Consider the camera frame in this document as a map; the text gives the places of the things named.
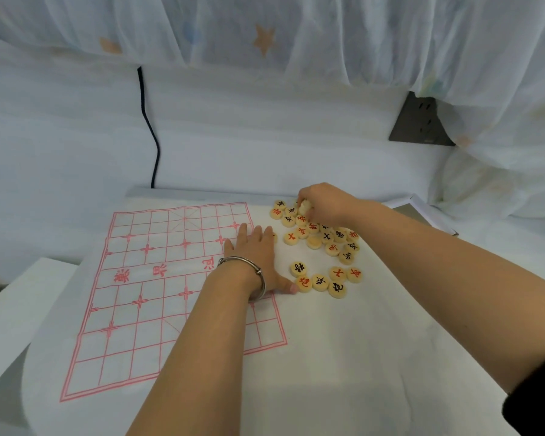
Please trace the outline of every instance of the person's right hand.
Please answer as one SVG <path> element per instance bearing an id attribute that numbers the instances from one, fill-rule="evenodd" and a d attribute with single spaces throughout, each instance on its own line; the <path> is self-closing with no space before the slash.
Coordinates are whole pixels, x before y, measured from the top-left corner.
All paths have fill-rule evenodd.
<path id="1" fill-rule="evenodd" d="M 330 183 L 318 183 L 299 191 L 297 207 L 303 199 L 311 202 L 306 216 L 315 223 L 331 227 L 349 227 L 350 220 L 360 200 Z"/>

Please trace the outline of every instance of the power cord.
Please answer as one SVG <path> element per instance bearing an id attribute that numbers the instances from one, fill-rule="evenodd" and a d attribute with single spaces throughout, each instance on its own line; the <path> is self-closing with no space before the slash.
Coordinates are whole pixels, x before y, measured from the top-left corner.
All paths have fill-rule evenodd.
<path id="1" fill-rule="evenodd" d="M 145 113 L 145 85 L 144 85 L 144 71 L 139 66 L 137 69 L 137 75 L 139 77 L 139 92 L 141 93 L 141 113 L 144 116 L 145 122 L 147 123 L 147 127 L 149 128 L 149 131 L 151 131 L 153 140 L 156 143 L 157 147 L 157 154 L 156 154 L 156 164 L 153 167 L 153 174 L 152 174 L 152 188 L 156 187 L 156 174 L 157 174 L 157 166 L 160 163 L 160 156 L 161 156 L 161 149 L 160 149 L 160 143 L 156 137 L 156 134 L 154 133 L 152 129 L 152 124 L 149 123 L 149 119 L 147 119 L 147 113 Z"/>

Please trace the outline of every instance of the silver bracelet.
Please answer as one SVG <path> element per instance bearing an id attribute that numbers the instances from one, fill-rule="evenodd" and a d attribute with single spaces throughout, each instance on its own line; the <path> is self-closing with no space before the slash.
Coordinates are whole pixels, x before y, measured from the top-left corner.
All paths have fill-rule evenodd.
<path id="1" fill-rule="evenodd" d="M 260 281 L 262 282 L 262 287 L 260 289 L 260 295 L 256 298 L 253 298 L 253 299 L 250 299 L 248 301 L 252 302 L 252 301 L 258 301 L 260 300 L 265 293 L 267 293 L 267 284 L 264 282 L 264 277 L 263 277 L 263 270 L 256 266 L 253 262 L 251 262 L 250 260 L 244 258 L 244 257 L 239 257 L 237 255 L 231 255 L 229 257 L 222 257 L 221 259 L 218 260 L 218 266 L 220 266 L 221 264 L 223 264 L 224 262 L 227 262 L 229 260 L 241 260 L 247 264 L 250 264 L 254 270 L 256 271 L 256 275 L 258 275 L 260 277 Z"/>

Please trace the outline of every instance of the forearm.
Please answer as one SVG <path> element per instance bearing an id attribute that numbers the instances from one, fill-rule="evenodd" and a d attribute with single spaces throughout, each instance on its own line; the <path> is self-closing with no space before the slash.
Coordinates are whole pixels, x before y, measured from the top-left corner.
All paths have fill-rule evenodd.
<path id="1" fill-rule="evenodd" d="M 545 361 L 545 280 L 377 202 L 350 225 L 505 391 Z"/>
<path id="2" fill-rule="evenodd" d="M 246 306 L 254 278 L 258 284 L 241 262 L 225 263 L 208 276 L 128 436 L 239 433 Z"/>

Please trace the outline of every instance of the yellow star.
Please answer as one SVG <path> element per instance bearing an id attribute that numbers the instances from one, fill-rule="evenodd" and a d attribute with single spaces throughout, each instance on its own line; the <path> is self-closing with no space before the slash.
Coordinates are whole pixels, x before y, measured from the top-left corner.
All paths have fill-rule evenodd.
<path id="1" fill-rule="evenodd" d="M 267 56 L 267 52 L 274 44 L 274 28 L 267 31 L 262 28 L 260 24 L 256 24 L 256 33 L 258 34 L 258 37 L 254 40 L 254 43 L 252 43 L 252 45 L 260 49 L 263 57 Z"/>

